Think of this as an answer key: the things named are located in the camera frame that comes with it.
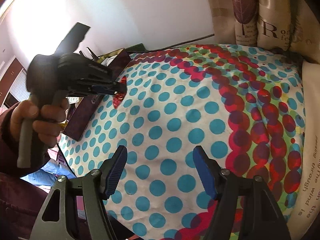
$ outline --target white wall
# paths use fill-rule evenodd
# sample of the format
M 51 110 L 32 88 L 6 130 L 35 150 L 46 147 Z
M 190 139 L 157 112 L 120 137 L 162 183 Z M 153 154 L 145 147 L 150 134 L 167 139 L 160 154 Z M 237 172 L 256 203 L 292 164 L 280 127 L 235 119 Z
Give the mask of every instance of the white wall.
M 0 24 L 0 77 L 2 76 L 1 73 L 3 72 L 4 68 L 9 63 L 13 55 L 14 53 L 7 31 L 7 24 L 4 21 Z
M 159 49 L 213 33 L 208 0 L 16 0 L 5 20 L 25 68 L 53 53 L 76 22 L 92 27 L 79 47 L 87 55 L 86 46 L 97 55 L 141 42 Z

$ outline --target finger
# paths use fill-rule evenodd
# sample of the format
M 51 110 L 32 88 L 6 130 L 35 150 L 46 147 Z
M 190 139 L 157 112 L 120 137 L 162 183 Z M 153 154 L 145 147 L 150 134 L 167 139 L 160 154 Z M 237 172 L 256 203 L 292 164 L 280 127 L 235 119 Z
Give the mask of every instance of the finger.
M 45 105 L 41 108 L 40 113 L 43 118 L 57 122 L 63 122 L 66 119 L 66 111 L 59 106 Z
M 10 133 L 16 141 L 18 141 L 20 138 L 20 130 L 23 119 L 35 119 L 38 114 L 38 107 L 29 100 L 20 102 L 13 110 L 10 118 Z
M 39 134 L 45 134 L 58 137 L 61 132 L 60 125 L 56 123 L 50 123 L 45 121 L 36 120 L 32 124 L 33 130 Z
M 54 136 L 39 133 L 38 137 L 49 148 L 53 148 L 57 144 L 57 138 Z
M 69 108 L 69 101 L 68 101 L 68 99 L 65 98 L 65 99 L 62 100 L 62 102 L 61 102 L 61 107 L 62 107 L 62 109 L 65 110 L 65 111 Z

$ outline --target polka dot bedsheet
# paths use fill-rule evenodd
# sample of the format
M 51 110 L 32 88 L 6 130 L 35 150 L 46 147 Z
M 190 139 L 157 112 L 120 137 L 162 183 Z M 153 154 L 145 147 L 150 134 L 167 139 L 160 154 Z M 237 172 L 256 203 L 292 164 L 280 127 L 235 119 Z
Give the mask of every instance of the polka dot bedsheet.
M 128 93 L 119 108 L 105 96 L 83 138 L 62 136 L 60 146 L 77 176 L 127 147 L 105 207 L 143 239 L 199 239 L 208 228 L 216 203 L 195 169 L 196 145 L 238 176 L 261 175 L 288 219 L 300 184 L 305 110 L 297 67 L 285 62 L 239 45 L 134 54 L 121 75 Z

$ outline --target metal screw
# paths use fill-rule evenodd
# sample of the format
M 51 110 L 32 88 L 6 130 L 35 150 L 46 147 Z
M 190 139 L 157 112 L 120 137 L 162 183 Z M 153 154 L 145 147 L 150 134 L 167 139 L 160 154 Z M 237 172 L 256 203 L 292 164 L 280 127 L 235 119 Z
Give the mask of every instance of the metal screw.
M 64 175 L 61 175 L 61 176 L 59 176 L 59 178 L 58 178 L 58 181 L 59 182 L 63 182 L 63 181 L 65 181 L 66 180 L 66 176 L 64 176 Z
M 254 180 L 257 182 L 262 182 L 263 178 L 261 176 L 254 176 Z
M 228 169 L 222 169 L 221 170 L 221 174 L 225 175 L 225 176 L 228 176 L 230 174 L 230 171 Z
M 96 175 L 99 174 L 99 172 L 100 171 L 98 169 L 94 169 L 94 170 L 90 171 L 90 174 L 93 175 L 93 176 L 96 176 Z

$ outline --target beige curtain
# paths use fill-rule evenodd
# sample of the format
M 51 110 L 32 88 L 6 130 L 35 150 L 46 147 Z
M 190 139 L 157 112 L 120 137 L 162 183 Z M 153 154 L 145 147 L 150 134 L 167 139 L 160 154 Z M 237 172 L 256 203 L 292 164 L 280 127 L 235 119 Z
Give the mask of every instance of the beige curtain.
M 320 63 L 320 24 L 304 0 L 209 0 L 217 43 L 281 48 Z

